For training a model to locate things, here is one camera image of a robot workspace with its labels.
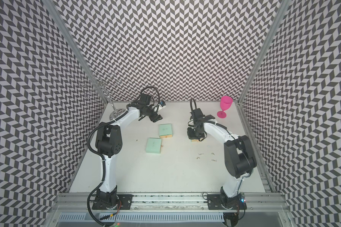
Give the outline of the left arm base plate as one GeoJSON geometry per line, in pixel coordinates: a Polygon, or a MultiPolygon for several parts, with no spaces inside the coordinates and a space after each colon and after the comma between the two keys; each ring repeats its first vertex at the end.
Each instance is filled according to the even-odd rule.
{"type": "Polygon", "coordinates": [[[93,210],[130,210],[132,204],[133,195],[132,194],[120,194],[114,196],[105,196],[105,197],[95,197],[95,201],[93,203],[93,210]]]}

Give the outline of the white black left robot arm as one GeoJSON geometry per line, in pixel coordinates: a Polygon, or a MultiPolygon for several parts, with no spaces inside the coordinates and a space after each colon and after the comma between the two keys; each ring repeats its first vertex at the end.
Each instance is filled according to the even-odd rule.
{"type": "Polygon", "coordinates": [[[149,117],[151,122],[162,120],[158,111],[166,106],[165,101],[159,100],[157,104],[150,104],[152,97],[141,94],[140,97],[127,105],[125,113],[114,118],[108,123],[100,123],[95,131],[95,153],[102,161],[102,179],[100,186],[95,190],[96,198],[111,202],[117,199],[116,163],[123,141],[121,130],[130,125],[134,120],[149,117]]]}

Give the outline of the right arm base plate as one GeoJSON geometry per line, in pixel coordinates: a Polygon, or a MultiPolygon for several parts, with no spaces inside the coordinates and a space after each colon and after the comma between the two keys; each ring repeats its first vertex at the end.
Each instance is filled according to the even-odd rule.
{"type": "Polygon", "coordinates": [[[243,211],[247,209],[246,200],[243,194],[229,198],[222,194],[207,194],[207,205],[209,210],[231,210],[243,211]]]}

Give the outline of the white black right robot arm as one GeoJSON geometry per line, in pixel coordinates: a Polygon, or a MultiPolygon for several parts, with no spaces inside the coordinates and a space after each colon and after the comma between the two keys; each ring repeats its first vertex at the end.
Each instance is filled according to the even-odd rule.
{"type": "Polygon", "coordinates": [[[238,197],[244,178],[250,177],[257,167],[254,149],[248,136],[231,133],[212,115],[204,115],[200,108],[191,109],[187,135],[190,140],[203,141],[211,135],[223,144],[224,164],[229,177],[220,189],[221,198],[228,201],[238,197]]]}

